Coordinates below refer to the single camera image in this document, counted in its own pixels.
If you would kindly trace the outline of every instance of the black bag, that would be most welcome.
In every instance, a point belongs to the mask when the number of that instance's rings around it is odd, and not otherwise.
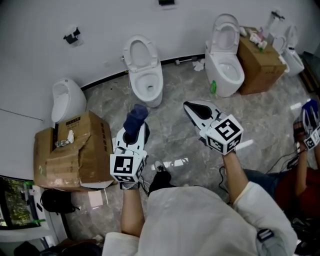
[[[40,202],[51,213],[68,214],[79,210],[71,203],[71,192],[47,189],[42,193]]]

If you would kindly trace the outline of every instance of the white toilet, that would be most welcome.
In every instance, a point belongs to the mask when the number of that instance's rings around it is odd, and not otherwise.
[[[276,36],[273,39],[272,46],[279,53],[279,60],[281,61],[281,63],[286,65],[286,69],[283,74],[284,75],[288,74],[290,72],[290,67],[289,67],[288,63],[286,62],[286,60],[284,59],[284,57],[282,56],[285,49],[287,48],[287,39],[282,35]]]
[[[237,58],[239,23],[230,14],[216,18],[209,41],[205,42],[205,71],[211,84],[216,83],[216,94],[229,97],[245,80],[244,70]]]
[[[54,104],[51,119],[54,123],[60,123],[86,111],[86,97],[73,80],[65,78],[55,83],[52,93]]]
[[[288,76],[292,77],[299,74],[305,69],[305,66],[296,52],[296,45],[298,43],[297,27],[290,26],[287,34],[287,47],[285,48],[282,56],[288,64],[290,71]]]
[[[158,53],[152,42],[143,35],[134,35],[123,49],[124,61],[134,94],[149,107],[160,105],[164,79]]]

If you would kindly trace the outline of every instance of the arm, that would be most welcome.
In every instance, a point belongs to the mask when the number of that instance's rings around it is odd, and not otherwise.
[[[308,151],[303,143],[300,144],[300,149],[301,153],[299,155],[295,179],[296,196],[300,196],[307,188]]]
[[[139,189],[123,190],[121,232],[140,237],[145,223]]]
[[[227,155],[223,155],[222,158],[228,178],[230,200],[232,203],[234,203],[238,196],[240,196],[242,191],[246,188],[248,179],[236,154],[233,151]]]
[[[259,255],[293,255],[297,235],[276,202],[258,184],[248,182],[234,152],[223,156],[223,162],[234,210],[257,232],[269,229],[274,235],[266,243],[259,242],[257,238]]]
[[[320,169],[320,143],[315,146],[314,157],[316,161],[316,166],[318,167],[318,169]]]

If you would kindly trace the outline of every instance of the wristband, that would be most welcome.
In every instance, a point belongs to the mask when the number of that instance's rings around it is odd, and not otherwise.
[[[140,188],[139,182],[120,182],[121,190],[138,190]]]

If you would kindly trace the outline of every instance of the red object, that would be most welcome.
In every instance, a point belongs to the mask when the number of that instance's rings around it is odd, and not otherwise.
[[[320,218],[320,170],[307,169],[307,188],[299,196],[295,193],[296,177],[296,168],[283,177],[275,189],[275,201],[283,210],[299,203],[306,218]]]

